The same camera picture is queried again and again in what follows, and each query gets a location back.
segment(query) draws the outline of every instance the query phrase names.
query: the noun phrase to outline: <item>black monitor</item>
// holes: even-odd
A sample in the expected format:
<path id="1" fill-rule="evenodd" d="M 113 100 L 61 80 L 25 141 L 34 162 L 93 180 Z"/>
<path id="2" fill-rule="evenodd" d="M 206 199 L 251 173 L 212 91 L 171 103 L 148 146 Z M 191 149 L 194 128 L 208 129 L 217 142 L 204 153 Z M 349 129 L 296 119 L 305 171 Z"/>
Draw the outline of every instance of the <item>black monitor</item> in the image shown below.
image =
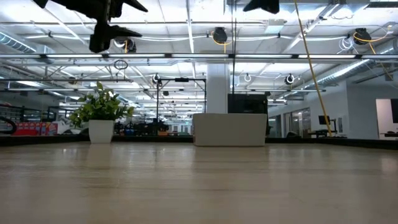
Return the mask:
<path id="1" fill-rule="evenodd" d="M 326 125 L 326 119 L 325 119 L 324 115 L 319 116 L 319 124 L 320 125 Z"/>

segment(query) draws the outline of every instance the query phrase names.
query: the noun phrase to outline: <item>ceiling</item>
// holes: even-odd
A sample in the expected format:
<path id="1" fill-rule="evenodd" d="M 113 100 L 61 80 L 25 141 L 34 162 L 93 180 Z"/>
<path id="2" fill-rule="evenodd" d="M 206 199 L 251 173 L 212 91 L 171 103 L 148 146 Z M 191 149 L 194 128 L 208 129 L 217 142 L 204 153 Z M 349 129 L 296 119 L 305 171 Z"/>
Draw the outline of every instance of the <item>ceiling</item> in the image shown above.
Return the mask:
<path id="1" fill-rule="evenodd" d="M 325 1 L 308 1 L 312 4 L 299 4 L 300 18 L 305 27 L 311 26 L 320 13 L 326 8 Z M 308 30 L 308 50 L 311 54 L 355 54 L 350 50 L 342 50 L 339 43 L 342 37 L 352 34 L 355 28 L 366 28 L 372 38 L 384 37 L 386 30 L 391 32 L 386 38 L 374 43 L 375 47 L 383 42 L 391 40 L 396 36 L 398 26 L 398 13 L 395 8 L 366 8 L 369 1 L 347 0 L 349 5 L 343 6 L 339 11 L 327 17 L 325 20 L 316 22 L 316 25 Z M 132 7 L 124 6 L 120 18 L 112 19 L 112 24 L 118 24 L 128 29 L 140 32 L 142 39 L 134 39 L 137 45 L 137 53 L 224 53 L 224 47 L 217 45 L 211 38 L 207 37 L 215 27 L 224 27 L 229 38 L 232 36 L 230 8 L 222 0 L 141 0 L 141 3 L 149 10 L 148 13 L 135 10 Z M 0 8 L 0 29 L 15 35 L 27 43 L 46 45 L 58 54 L 85 54 L 89 53 L 88 39 L 93 33 L 95 21 L 83 14 L 69 11 L 65 7 L 49 2 L 47 10 L 51 14 L 36 6 L 30 0 L 2 0 Z M 283 8 L 292 8 L 292 5 L 284 4 Z M 245 12 L 240 9 L 235 13 L 237 24 L 236 51 L 240 54 L 305 54 L 302 41 L 292 44 L 294 37 L 299 34 L 299 21 L 295 10 L 281 10 L 273 15 L 262 10 Z M 193 44 L 190 44 L 188 29 L 188 13 L 192 22 Z M 70 30 L 66 30 L 58 20 L 65 23 Z M 368 45 L 355 45 L 359 53 L 367 52 Z M 121 53 L 123 49 L 112 45 L 109 53 Z M 18 51 L 0 45 L 0 52 L 16 54 Z M 225 52 L 232 52 L 232 45 L 225 48 Z M 10 61 L 24 66 L 21 60 Z M 57 60 L 59 63 L 66 63 L 68 60 Z M 49 66 L 47 73 L 53 73 L 52 78 L 65 77 L 90 77 L 90 78 L 118 78 L 123 76 L 134 80 L 137 88 L 151 88 L 148 83 L 154 74 L 162 78 L 189 77 L 193 78 L 193 65 L 195 66 L 195 77 L 206 78 L 207 62 L 197 61 L 171 61 L 152 60 L 150 66 L 146 60 L 131 60 L 126 70 L 121 72 L 113 67 L 113 61 L 109 67 L 85 66 L 85 67 L 62 67 Z M 327 71 L 338 63 L 316 63 L 315 73 Z M 45 67 L 27 66 L 24 67 L 38 75 L 44 75 Z M 293 74 L 300 77 L 298 82 L 308 82 L 311 73 L 306 61 L 300 63 L 261 63 L 261 62 L 237 62 L 236 63 L 237 88 L 287 88 L 284 84 L 284 77 Z M 245 81 L 246 74 L 250 74 L 250 82 Z M 110 88 L 132 88 L 130 82 L 105 82 Z M 79 83 L 85 87 L 90 83 Z M 194 82 L 168 84 L 171 88 L 185 87 L 195 88 Z M 171 93 L 169 97 L 203 97 L 203 92 L 197 91 L 191 95 Z M 149 97 L 144 93 L 121 93 L 123 97 L 131 101 Z"/>

